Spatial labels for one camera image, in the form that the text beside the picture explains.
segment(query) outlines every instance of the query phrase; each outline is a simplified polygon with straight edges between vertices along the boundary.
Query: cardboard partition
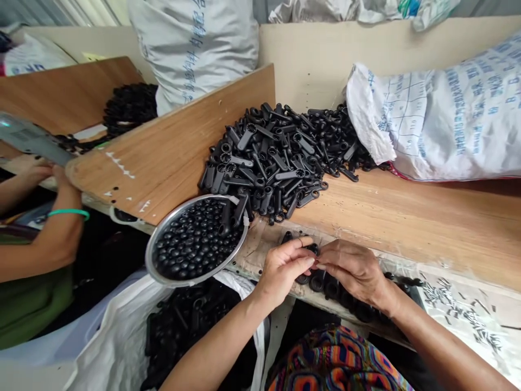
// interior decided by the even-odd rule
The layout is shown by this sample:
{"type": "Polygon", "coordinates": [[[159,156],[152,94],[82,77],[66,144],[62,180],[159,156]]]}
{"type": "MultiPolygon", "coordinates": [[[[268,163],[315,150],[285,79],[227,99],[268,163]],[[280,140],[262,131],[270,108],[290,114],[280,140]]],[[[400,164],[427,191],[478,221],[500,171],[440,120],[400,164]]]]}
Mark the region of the cardboard partition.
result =
{"type": "Polygon", "coordinates": [[[157,225],[198,195],[208,148],[245,108],[275,106],[272,64],[150,121],[67,165],[76,187],[157,225]]]}

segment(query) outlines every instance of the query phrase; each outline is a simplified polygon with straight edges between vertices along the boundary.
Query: corrugated metal wall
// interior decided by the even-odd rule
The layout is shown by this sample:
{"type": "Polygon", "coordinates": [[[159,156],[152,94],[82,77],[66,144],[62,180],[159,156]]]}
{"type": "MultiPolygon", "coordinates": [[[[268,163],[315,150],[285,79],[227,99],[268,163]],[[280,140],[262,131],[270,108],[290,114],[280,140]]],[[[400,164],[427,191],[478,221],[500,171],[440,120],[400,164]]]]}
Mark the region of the corrugated metal wall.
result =
{"type": "MultiPolygon", "coordinates": [[[[253,0],[253,14],[257,21],[267,23],[269,13],[281,1],[253,0]]],[[[462,0],[452,16],[519,14],[521,14],[520,0],[462,0]]],[[[16,22],[30,26],[126,26],[130,24],[126,0],[0,0],[0,26],[8,26],[16,22]]]]}
{"type": "Polygon", "coordinates": [[[0,0],[0,26],[16,22],[31,26],[73,24],[53,0],[0,0]]]}

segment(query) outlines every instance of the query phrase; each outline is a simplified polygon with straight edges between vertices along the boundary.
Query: green bracelet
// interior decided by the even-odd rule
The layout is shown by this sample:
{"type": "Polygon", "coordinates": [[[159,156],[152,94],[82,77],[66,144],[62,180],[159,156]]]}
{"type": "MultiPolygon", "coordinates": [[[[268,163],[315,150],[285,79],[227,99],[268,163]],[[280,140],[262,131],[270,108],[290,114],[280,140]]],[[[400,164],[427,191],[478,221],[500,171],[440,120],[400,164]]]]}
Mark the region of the green bracelet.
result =
{"type": "Polygon", "coordinates": [[[57,209],[55,211],[52,211],[47,214],[47,217],[51,217],[54,215],[61,215],[62,213],[75,213],[76,215],[82,215],[85,216],[85,220],[87,221],[90,218],[90,214],[87,211],[81,210],[81,209],[57,209]]]}

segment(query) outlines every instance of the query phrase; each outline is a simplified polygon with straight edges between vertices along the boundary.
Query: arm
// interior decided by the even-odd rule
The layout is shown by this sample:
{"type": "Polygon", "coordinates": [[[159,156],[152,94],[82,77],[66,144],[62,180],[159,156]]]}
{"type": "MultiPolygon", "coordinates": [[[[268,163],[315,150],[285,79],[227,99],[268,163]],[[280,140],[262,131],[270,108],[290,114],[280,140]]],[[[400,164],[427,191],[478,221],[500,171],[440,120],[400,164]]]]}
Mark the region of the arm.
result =
{"type": "Polygon", "coordinates": [[[314,254],[302,237],[271,249],[253,292],[237,304],[177,363],[160,391],[210,391],[219,388],[240,352],[263,319],[288,295],[293,281],[310,274],[314,254]]]}
{"type": "Polygon", "coordinates": [[[516,390],[503,375],[387,280],[371,250],[336,240],[322,248],[317,267],[337,278],[354,297],[391,318],[445,389],[516,390]]]}
{"type": "MultiPolygon", "coordinates": [[[[81,209],[81,193],[65,177],[61,167],[53,168],[58,182],[56,209],[81,209]]],[[[52,272],[71,264],[83,228],[81,215],[49,217],[31,244],[0,245],[0,282],[52,272]]]]}
{"type": "Polygon", "coordinates": [[[33,191],[38,184],[53,174],[47,166],[34,166],[26,172],[0,183],[0,215],[3,215],[33,191]]]}

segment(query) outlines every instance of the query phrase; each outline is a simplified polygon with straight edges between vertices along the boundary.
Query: person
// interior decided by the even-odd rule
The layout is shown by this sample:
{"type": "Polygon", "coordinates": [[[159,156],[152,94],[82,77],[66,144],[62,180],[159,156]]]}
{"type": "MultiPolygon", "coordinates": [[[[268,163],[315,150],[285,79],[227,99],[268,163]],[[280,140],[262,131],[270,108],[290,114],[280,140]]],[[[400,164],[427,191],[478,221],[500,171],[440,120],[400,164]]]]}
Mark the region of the person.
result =
{"type": "MultiPolygon", "coordinates": [[[[209,391],[219,385],[257,326],[310,268],[325,269],[355,298],[387,315],[406,335],[447,391],[516,390],[465,343],[427,315],[387,280],[373,252],[336,240],[320,256],[300,237],[271,249],[253,292],[235,306],[177,363],[161,391],[209,391]]],[[[266,388],[278,390],[412,390],[374,345],[342,327],[313,330],[287,352],[266,388]]]]}
{"type": "Polygon", "coordinates": [[[81,192],[64,169],[42,160],[2,182],[0,216],[52,175],[58,186],[54,203],[11,216],[0,225],[0,350],[38,335],[73,301],[70,265],[86,212],[81,210],[81,192]]]}

